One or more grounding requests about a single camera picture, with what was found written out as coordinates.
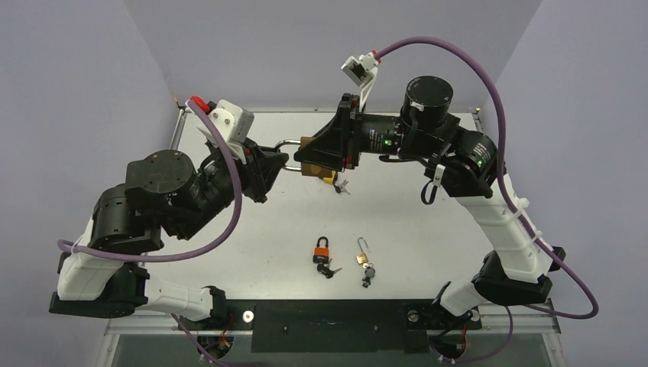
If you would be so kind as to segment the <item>large brass padlock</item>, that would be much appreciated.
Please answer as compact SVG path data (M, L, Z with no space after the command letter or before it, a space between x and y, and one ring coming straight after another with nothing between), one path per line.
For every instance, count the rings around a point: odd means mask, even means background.
M294 145L298 146L298 150L294 154L294 158L300 158L299 166L284 165L283 170L289 172L300 173L305 177L318 177L324 179L326 177L334 176L335 172L326 167L316 165L312 162L312 158L316 156L316 152L311 147L312 137L302 137L300 139L284 139L275 144L274 150L280 152L284 146Z

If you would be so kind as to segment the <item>yellow padlock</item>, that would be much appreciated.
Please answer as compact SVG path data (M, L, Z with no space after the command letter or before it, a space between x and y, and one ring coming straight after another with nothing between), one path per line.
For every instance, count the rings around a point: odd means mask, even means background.
M322 181L331 185L337 194L349 194L346 188L348 181L346 179L341 180L339 178L339 173L336 171L334 171L330 176L322 178Z

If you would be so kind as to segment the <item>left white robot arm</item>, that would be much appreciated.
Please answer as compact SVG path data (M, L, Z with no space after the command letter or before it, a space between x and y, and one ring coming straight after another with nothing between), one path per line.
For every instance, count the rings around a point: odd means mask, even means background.
M125 182L98 198L74 253L60 256L54 314L119 318L137 310L173 313L218 329L230 319L225 292L182 287L154 277L141 256L164 247L161 236L191 239L235 199L220 149L208 143L199 166L177 150L132 161Z

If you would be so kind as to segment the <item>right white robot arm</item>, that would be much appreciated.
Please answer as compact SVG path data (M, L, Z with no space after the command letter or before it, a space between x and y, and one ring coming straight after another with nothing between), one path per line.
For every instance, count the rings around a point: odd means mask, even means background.
M508 177L497 178L497 147L484 133L461 127L449 113L453 90L437 76L419 76L406 87L396 116L363 112L358 96L345 94L333 118L301 144L294 159L332 171L353 169L361 154L395 157L424 166L421 200L431 204L443 189L472 216L492 245L481 267L463 281L445 284L432 304L432 319L451 326L486 302L541 304L552 288L549 273L562 250L544 252L521 222L526 202L505 200Z

